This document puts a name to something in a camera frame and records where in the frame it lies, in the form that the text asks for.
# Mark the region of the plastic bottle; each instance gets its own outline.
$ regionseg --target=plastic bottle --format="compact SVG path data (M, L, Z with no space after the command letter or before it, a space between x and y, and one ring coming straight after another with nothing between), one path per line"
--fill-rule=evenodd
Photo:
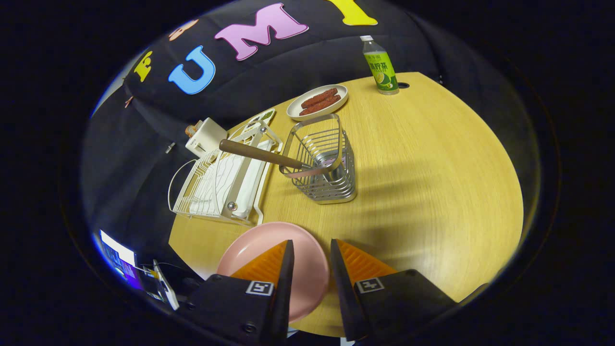
M395 77L389 54L369 35L361 36L361 41L363 41L363 55L374 75L378 92L384 95L397 94L399 86L397 86L397 77Z

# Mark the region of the round table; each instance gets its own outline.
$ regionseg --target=round table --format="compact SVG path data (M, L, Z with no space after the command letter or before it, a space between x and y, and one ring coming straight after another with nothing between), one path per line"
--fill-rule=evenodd
M305 228L327 257L339 238L396 270L417 269L459 302L490 282L517 248L521 188L504 147L470 107L420 73L397 78L410 87L393 96L379 94L372 77L340 83L349 98L335 113L354 150L357 197L316 204L272 165L261 197L264 222ZM286 115L293 100L274 106L270 127L282 139L296 124ZM169 244L206 279L247 230L177 216ZM322 303L291 327L344 336L332 276Z

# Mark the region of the bottle label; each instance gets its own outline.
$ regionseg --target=bottle label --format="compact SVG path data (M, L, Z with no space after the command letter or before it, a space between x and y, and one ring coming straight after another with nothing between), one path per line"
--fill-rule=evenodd
M398 88L397 77L387 53L365 54L378 89L391 91Z

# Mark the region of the letter m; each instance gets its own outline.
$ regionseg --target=letter m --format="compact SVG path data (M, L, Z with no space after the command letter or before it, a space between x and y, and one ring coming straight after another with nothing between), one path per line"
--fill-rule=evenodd
M286 39L309 29L307 25L299 24L282 9L284 4L277 3L263 7L256 13L256 25L232 24L220 30L214 36L225 39L237 51L237 60L245 60L258 51L258 47L248 45L244 40L269 45L269 27L276 32L276 39Z

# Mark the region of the metal wire basket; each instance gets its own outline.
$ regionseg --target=metal wire basket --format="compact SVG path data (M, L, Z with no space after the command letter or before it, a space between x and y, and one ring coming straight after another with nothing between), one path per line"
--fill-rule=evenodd
M338 115L322 115L295 125L283 152L293 154L312 168L280 166L280 172L316 203L343 203L357 196L354 154Z

